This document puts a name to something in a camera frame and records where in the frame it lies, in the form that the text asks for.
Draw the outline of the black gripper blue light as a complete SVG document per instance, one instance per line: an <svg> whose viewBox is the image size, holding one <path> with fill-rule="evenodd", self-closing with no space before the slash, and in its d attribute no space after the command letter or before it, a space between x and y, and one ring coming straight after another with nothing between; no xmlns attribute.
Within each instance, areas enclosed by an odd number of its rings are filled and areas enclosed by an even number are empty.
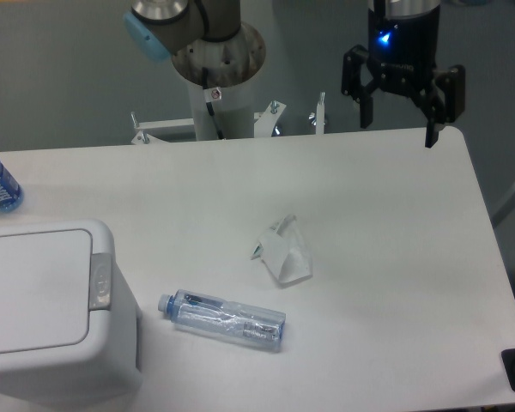
<svg viewBox="0 0 515 412"><path fill-rule="evenodd" d="M343 56L341 92L358 104L360 127L373 122L372 79L361 81L367 63L379 88L409 97L418 93L417 106L426 117L425 147L432 148L439 133L465 110L466 69L458 64L436 70L439 1L369 1L368 50L362 45Z"/></svg>

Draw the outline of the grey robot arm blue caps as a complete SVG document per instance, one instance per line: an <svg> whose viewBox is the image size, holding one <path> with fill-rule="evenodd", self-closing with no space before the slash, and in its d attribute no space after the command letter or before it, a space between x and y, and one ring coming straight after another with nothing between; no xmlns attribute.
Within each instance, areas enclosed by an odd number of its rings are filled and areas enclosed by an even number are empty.
<svg viewBox="0 0 515 412"><path fill-rule="evenodd" d="M427 121L432 147L445 125L464 112L466 74L461 65L436 64L437 1L371 1L367 45L343 57L342 94L357 104L360 125L373 121L373 94L411 100ZM251 85L264 66L264 39L241 19L237 1L135 1L124 14L127 32L154 61L170 60L190 95L199 141L271 136L282 105L254 114Z"/></svg>

